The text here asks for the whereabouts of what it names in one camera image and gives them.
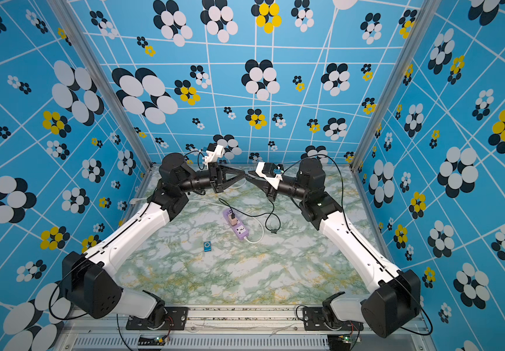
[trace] black cable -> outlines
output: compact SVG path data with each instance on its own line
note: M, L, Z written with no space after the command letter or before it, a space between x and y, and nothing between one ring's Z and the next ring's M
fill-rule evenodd
M267 215L268 215L268 217L266 217L266 221L264 221L264 227L265 227L268 231L270 231L270 232L272 232L272 233L276 233L276 232L277 232L278 230L280 230L280 228L282 227L282 222L280 221L280 217L278 217L278 215L274 213L274 210L276 209L276 207L275 207L274 203L273 203L270 199L269 199L268 201L270 201L270 203L272 204L272 211L270 211L270 212L264 212L263 214L257 214L256 216L253 216L252 214L246 214L246 213L244 213L243 211L241 211L241 210L240 210L240 209L238 209L238 208L232 207L232 206L231 206L231 205L230 205L227 201L225 201L224 199L221 199L221 198L219 199L219 202L221 202L221 203L222 203L222 204L224 204L225 206L229 207L229 208L231 209L231 211L234 211L234 212L235 212L235 211L237 211L237 212L239 212L239 213L241 213L241 214L246 215L247 217L260 217L260 216L263 216L263 215L267 214ZM270 229L270 228L268 227L268 219L270 218L270 216L275 216L275 217L276 217L276 219L278 220L278 227L277 227L277 228L275 228L275 229Z
M128 350L133 351L131 347L128 346L128 343L124 340L124 337L122 336L122 332L120 331L120 321L118 320L118 314L116 313L116 324L118 326L118 334L120 334L120 338L122 339L124 345L128 348Z

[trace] ventilation grille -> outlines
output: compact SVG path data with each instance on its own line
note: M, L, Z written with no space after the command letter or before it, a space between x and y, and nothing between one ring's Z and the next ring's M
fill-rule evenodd
M133 349L159 350L328 350L326 335L171 335L171 341L164 347L137 346L138 338L124 336ZM126 346L120 336L93 334L79 336L73 351L108 351L123 349Z

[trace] white cable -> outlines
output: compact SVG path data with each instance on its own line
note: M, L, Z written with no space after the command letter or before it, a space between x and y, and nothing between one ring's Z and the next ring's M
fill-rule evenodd
M209 203L212 205L227 207L227 206L220 204L220 203L205 201L205 200L188 200L188 202L190 202L190 201L192 201L192 202L206 202L206 203ZM250 244L256 244L256 243L260 242L262 240L262 238L264 237L264 226L262 225L262 223L260 223L260 221L258 219L256 219L256 217L251 217L251 218L254 219L255 221L257 221L258 224L260 225L260 227L262 228L262 235L260 236L260 239L258 239L256 242L250 241L249 238L246 236L245 236L245 240L247 240Z

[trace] flower pattern wallpaper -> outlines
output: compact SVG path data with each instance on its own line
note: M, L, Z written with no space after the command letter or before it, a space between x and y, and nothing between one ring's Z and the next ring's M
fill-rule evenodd
M74 45L46 1L0 2L0 350L52 347L61 260L118 227L146 172Z
M505 350L505 0L442 0L357 169L438 350Z
M228 163L294 162L314 147L346 164L422 3L69 5L152 161L221 142Z

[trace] wire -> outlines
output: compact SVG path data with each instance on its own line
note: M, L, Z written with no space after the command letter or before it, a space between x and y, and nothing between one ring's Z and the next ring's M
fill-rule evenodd
M118 334L120 334L120 338L122 339L124 345L128 348L128 350L133 351L131 347L128 346L128 343L124 340L122 336L122 332L120 331L120 322L118 321L118 314L116 313L116 324L118 326Z
M206 200L188 200L188 202L190 202L190 201L193 201L193 202L206 202L206 203L209 203L209 204L212 204L212 205L221 206L221 207L226 207L226 206L225 206L225 205L223 205L223 204L220 204L220 203L217 203L217 202L206 201ZM245 240L247 240L250 244L257 244L257 243L259 243L259 242L263 239L263 237L264 237L264 227L263 227L262 223L260 223L260 221L259 221L258 219L254 218L254 217L253 217L253 219L254 219L255 221L257 221L257 222L258 222L258 225L259 225L259 226L260 226L260 228L262 229L262 235L260 236L260 239L258 239L256 242L252 242L252 241L250 241L250 240L249 240L249 238L248 238L247 236L245 236Z

